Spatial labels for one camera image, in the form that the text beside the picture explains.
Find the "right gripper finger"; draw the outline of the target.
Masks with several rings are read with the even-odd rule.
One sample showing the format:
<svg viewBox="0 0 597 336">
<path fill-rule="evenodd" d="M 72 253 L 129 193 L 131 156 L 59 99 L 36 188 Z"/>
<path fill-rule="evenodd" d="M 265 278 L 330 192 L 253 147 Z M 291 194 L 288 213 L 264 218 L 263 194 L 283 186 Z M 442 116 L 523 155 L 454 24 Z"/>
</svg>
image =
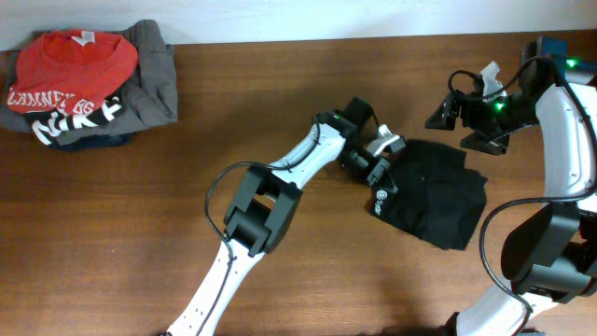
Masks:
<svg viewBox="0 0 597 336">
<path fill-rule="evenodd" d="M 504 135 L 495 139 L 487 139 L 482 134 L 471 133 L 463 138 L 460 146 L 466 149 L 483 152 L 490 155 L 504 155 L 507 153 L 509 136 Z"/>
<path fill-rule="evenodd" d="M 426 120 L 425 128 L 434 130 L 453 130 L 461 110 L 460 99 L 449 93 L 436 111 Z"/>
</svg>

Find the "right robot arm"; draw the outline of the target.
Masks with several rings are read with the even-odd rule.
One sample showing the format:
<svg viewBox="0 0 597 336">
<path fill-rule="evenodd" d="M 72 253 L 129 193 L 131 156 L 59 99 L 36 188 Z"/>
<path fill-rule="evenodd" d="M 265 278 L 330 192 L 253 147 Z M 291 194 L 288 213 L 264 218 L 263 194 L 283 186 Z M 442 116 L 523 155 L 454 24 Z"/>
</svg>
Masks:
<svg viewBox="0 0 597 336">
<path fill-rule="evenodd" d="M 491 287 L 451 317 L 454 335 L 525 335 L 533 317 L 596 291 L 596 65 L 541 36 L 521 52 L 517 92 L 497 73 L 491 63 L 472 77 L 472 92 L 451 90 L 425 125 L 462 124 L 462 147 L 494 156 L 513 133 L 539 127 L 545 193 L 506 238 Z"/>
</svg>

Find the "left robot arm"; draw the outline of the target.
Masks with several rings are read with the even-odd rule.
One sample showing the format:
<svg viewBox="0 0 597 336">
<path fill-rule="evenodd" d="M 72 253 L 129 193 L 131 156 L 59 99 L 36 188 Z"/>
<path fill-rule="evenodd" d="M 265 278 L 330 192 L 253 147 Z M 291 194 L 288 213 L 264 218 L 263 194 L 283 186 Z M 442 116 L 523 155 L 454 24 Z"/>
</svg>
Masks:
<svg viewBox="0 0 597 336">
<path fill-rule="evenodd" d="M 352 178 L 372 188 L 388 172 L 389 157 L 405 147 L 403 136 L 378 123 L 365 136 L 372 107 L 353 98 L 342 110 L 314 116 L 306 136 L 269 164 L 244 161 L 246 172 L 223 217 L 215 260 L 183 313 L 166 329 L 172 336 L 212 335 L 249 272 L 282 242 L 304 187 L 336 161 Z"/>
</svg>

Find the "black t-shirt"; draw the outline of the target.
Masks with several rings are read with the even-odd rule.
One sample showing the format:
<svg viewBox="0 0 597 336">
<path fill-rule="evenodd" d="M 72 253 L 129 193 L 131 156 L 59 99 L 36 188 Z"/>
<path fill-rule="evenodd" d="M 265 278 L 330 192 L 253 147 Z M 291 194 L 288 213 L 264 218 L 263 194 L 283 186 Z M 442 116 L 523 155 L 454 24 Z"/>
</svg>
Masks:
<svg viewBox="0 0 597 336">
<path fill-rule="evenodd" d="M 487 202 L 487 178 L 466 153 L 410 139 L 371 195 L 375 218 L 443 250 L 467 248 Z"/>
</svg>

